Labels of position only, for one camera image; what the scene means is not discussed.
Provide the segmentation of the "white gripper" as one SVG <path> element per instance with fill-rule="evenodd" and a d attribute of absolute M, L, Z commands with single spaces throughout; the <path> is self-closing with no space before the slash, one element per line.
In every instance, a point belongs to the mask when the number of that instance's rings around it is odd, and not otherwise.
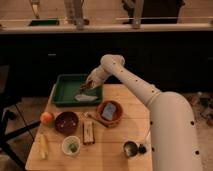
<path fill-rule="evenodd" d="M 94 89 L 101 86 L 111 76 L 102 66 L 95 68 L 87 77 L 86 83 L 80 86 L 80 93 L 83 93 L 87 89 Z"/>

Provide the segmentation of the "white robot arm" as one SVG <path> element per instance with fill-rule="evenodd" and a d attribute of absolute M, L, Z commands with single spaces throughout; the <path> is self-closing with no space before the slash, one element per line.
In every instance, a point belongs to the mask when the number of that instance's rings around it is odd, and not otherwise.
<path fill-rule="evenodd" d="M 121 55 L 104 55 L 80 90 L 94 89 L 111 75 L 150 111 L 153 171 L 203 171 L 195 118 L 189 102 L 176 92 L 162 92 L 128 71 Z"/>

